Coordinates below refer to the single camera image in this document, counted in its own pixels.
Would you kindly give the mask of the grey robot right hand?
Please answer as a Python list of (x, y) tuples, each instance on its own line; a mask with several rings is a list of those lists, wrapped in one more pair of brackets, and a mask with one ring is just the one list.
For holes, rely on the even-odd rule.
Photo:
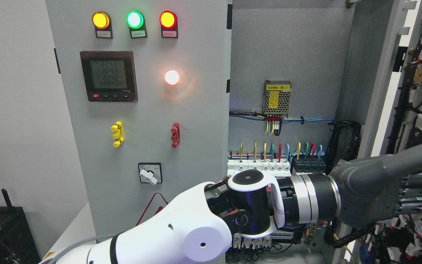
[(400, 182), (422, 169), (422, 145), (397, 154), (340, 161), (330, 172), (338, 186), (336, 217), (354, 228), (390, 219), (395, 212)]

